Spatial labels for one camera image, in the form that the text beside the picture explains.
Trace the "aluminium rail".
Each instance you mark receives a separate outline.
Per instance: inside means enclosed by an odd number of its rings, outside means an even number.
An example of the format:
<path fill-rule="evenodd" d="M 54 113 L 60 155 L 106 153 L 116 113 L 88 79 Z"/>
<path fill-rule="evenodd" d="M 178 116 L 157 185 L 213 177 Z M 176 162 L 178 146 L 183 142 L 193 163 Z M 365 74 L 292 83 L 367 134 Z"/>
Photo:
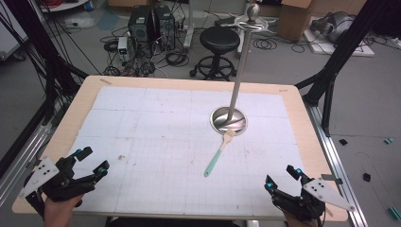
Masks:
<path fill-rule="evenodd" d="M 16 158 L 0 178 L 0 207 L 6 202 L 10 194 L 18 191 L 16 189 L 17 183 L 41 150 L 51 131 L 51 124 L 40 124 L 22 144 Z"/>
<path fill-rule="evenodd" d="M 306 104 L 305 108 L 321 143 L 321 147 L 323 148 L 323 153 L 331 173 L 337 179 L 342 180 L 342 183 L 337 184 L 337 189 L 340 191 L 340 194 L 355 207 L 353 212 L 348 213 L 349 219 L 352 221 L 354 227 L 369 227 L 358 203 L 356 194 L 348 179 L 347 173 L 343 167 L 340 156 L 338 155 L 333 139 L 325 134 L 323 127 L 321 126 L 323 117 L 319 108 L 312 107 L 309 104 Z"/>

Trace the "black metal frame stand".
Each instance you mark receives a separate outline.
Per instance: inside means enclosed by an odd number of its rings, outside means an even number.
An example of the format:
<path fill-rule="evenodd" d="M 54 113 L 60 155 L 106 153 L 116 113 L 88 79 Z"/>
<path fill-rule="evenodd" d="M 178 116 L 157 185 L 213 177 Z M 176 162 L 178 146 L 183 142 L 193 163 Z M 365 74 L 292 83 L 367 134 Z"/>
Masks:
<path fill-rule="evenodd" d="M 320 98 L 324 96 L 321 127 L 327 137 L 331 136 L 329 125 L 336 78 L 391 2 L 392 0 L 367 0 L 323 69 L 314 76 L 295 84 L 297 89 L 311 86 L 309 91 L 303 95 L 303 101 L 309 106 L 317 107 Z"/>
<path fill-rule="evenodd" d="M 0 160 L 0 178 L 5 174 L 11 162 L 16 158 L 22 144 L 36 127 L 44 120 L 47 123 L 54 115 L 56 99 L 60 96 L 72 96 L 78 92 L 80 85 L 73 75 L 86 79 L 88 74 L 65 60 L 47 34 L 43 23 L 29 0 L 4 0 L 11 13 L 36 49 L 32 49 L 22 40 L 17 32 L 11 34 L 30 58 L 36 73 L 45 79 L 45 101 L 33 115 L 11 148 Z"/>

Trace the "grey bag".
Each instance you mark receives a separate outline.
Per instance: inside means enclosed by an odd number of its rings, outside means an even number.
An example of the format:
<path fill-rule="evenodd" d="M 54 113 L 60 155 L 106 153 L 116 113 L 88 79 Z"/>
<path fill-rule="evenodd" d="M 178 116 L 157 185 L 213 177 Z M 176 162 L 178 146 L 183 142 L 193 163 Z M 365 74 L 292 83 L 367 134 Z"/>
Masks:
<path fill-rule="evenodd" d="M 344 11 L 328 12 L 320 19 L 313 20 L 309 29 L 319 31 L 329 42 L 337 43 L 354 22 L 355 17 Z"/>

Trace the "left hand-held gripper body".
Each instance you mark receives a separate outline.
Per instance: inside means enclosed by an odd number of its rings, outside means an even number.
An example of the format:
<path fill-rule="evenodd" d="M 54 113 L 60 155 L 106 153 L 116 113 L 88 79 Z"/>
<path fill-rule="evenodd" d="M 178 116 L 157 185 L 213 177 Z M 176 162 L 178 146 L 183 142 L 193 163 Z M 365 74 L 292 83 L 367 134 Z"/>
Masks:
<path fill-rule="evenodd" d="M 72 169 L 75 162 L 74 157 L 60 158 L 56 164 L 49 157 L 42 159 L 26 178 L 19 197 L 25 198 L 41 218 L 44 218 L 43 194 L 52 201 L 68 201 L 94 190 L 96 174 L 75 179 Z"/>

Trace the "metal utensil rack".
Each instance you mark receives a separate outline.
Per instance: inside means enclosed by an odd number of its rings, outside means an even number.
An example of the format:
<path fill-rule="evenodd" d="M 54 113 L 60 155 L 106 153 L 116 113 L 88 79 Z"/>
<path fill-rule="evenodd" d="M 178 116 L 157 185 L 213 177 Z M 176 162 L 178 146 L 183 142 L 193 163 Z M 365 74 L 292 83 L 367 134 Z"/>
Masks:
<path fill-rule="evenodd" d="M 228 107 L 219 107 L 213 110 L 210 115 L 212 128 L 220 134 L 229 133 L 231 135 L 239 135 L 248 127 L 247 116 L 235 105 L 249 54 L 252 35 L 257 32 L 269 31 L 270 21 L 264 20 L 259 16 L 259 13 L 259 5 L 250 4 L 244 15 L 236 16 L 235 18 L 234 26 L 244 32 L 244 40 L 230 105 Z"/>

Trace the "person's right hand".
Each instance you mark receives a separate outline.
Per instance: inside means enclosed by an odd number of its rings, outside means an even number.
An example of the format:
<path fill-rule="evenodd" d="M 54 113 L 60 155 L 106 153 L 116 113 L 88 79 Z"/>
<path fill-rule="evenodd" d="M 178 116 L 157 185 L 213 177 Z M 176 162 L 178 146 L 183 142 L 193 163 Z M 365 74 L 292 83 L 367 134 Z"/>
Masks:
<path fill-rule="evenodd" d="M 288 212 L 284 212 L 284 216 L 287 220 L 288 227 L 318 227 L 318 222 L 315 219 L 299 220 Z"/>

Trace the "black computer tower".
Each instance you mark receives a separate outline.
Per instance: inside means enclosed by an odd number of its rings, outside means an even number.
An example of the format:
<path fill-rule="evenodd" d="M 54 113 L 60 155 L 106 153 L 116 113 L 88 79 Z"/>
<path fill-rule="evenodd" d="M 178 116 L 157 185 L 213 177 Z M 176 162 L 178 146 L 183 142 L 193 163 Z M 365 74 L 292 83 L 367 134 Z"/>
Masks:
<path fill-rule="evenodd" d="M 155 38 L 151 6 L 134 6 L 128 22 L 131 36 L 138 43 L 149 43 Z"/>
<path fill-rule="evenodd" d="M 168 6 L 156 6 L 154 19 L 157 41 L 162 49 L 175 48 L 175 18 Z"/>

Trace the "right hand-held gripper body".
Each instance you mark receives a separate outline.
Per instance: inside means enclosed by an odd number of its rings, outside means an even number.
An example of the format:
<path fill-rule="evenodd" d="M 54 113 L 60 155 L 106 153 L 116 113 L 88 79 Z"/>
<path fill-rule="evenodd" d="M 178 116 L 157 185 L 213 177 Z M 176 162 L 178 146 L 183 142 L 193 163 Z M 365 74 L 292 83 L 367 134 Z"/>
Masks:
<path fill-rule="evenodd" d="M 291 196 L 280 190 L 275 182 L 271 182 L 272 203 L 290 213 L 299 220 L 319 218 L 325 211 L 326 204 L 332 204 L 347 211 L 356 208 L 340 195 L 322 178 L 309 180 L 302 185 L 300 196 Z"/>

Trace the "white cabinet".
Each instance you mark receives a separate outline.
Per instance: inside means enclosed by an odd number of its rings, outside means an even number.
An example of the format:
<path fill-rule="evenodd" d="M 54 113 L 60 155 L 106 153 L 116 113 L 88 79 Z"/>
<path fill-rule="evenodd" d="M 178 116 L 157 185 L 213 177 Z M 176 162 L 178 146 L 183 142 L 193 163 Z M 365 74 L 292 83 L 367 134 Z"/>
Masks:
<path fill-rule="evenodd" d="M 12 31 L 17 32 L 23 41 L 27 40 L 27 35 L 4 0 L 0 0 L 0 61 L 8 59 L 20 47 L 16 38 L 11 34 Z"/>

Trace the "grey tape strip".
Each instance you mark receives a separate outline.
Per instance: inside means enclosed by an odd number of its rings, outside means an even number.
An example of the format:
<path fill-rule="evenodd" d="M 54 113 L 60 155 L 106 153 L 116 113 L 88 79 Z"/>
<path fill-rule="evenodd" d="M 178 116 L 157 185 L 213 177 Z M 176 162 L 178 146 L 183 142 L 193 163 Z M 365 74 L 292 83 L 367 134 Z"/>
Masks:
<path fill-rule="evenodd" d="M 322 174 L 321 176 L 322 176 L 323 180 L 325 180 L 325 181 L 333 181 L 337 185 L 343 184 L 342 179 L 341 178 L 337 178 L 335 175 Z"/>

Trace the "white flat board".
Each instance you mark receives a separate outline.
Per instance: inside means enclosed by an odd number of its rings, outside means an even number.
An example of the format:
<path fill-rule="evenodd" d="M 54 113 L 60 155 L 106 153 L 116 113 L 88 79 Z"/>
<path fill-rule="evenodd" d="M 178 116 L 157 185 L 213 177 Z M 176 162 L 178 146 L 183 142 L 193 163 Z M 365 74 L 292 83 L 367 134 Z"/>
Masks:
<path fill-rule="evenodd" d="M 315 54 L 332 55 L 335 51 L 334 44 L 318 31 L 307 29 L 304 37 L 309 48 Z M 365 42 L 361 42 L 352 54 L 353 57 L 373 57 L 374 55 L 374 51 Z"/>

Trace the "brown cardboard box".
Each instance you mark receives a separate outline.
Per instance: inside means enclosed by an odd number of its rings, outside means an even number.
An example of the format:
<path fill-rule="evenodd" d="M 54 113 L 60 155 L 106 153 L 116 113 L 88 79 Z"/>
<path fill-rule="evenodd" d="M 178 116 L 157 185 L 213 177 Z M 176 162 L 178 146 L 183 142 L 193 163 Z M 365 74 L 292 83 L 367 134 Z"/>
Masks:
<path fill-rule="evenodd" d="M 299 41 L 311 18 L 315 0 L 282 0 L 277 34 L 286 40 Z"/>

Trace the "wooden spoon with teal handle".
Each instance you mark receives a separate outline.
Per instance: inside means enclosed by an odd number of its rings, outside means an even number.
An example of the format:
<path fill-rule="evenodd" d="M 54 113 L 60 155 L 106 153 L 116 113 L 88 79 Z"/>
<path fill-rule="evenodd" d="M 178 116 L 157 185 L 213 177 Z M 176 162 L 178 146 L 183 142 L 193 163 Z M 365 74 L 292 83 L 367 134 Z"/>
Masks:
<path fill-rule="evenodd" d="M 211 162 L 209 163 L 209 165 L 207 166 L 207 168 L 204 171 L 203 176 L 204 177 L 208 177 L 211 172 L 214 169 L 214 166 L 216 165 L 218 158 L 220 156 L 220 154 L 222 153 L 222 151 L 224 150 L 225 146 L 235 137 L 235 131 L 233 130 L 227 130 L 224 135 L 223 135 L 223 142 L 220 145 L 218 151 L 216 152 L 215 156 L 212 158 Z"/>

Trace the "black round stool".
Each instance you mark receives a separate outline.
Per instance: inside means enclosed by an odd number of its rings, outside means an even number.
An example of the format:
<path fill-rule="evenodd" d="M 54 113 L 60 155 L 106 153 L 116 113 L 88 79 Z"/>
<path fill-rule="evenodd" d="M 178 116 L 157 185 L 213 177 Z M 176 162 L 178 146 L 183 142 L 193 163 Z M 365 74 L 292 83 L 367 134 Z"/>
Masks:
<path fill-rule="evenodd" d="M 239 47 L 239 36 L 233 30 L 223 26 L 208 27 L 200 34 L 200 43 L 213 55 L 200 59 L 194 69 L 189 72 L 190 77 L 201 73 L 205 79 L 229 81 L 230 76 L 236 76 L 233 63 L 224 57 L 224 54 Z"/>

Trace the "white metal post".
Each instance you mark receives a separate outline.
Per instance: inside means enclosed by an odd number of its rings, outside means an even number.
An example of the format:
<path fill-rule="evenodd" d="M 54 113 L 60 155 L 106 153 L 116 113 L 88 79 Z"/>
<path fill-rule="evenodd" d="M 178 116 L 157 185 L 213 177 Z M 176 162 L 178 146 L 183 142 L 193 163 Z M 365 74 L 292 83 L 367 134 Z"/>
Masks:
<path fill-rule="evenodd" d="M 183 41 L 183 49 L 188 51 L 192 42 L 192 37 L 195 29 L 194 23 L 194 2 L 195 0 L 188 0 L 188 26 Z"/>

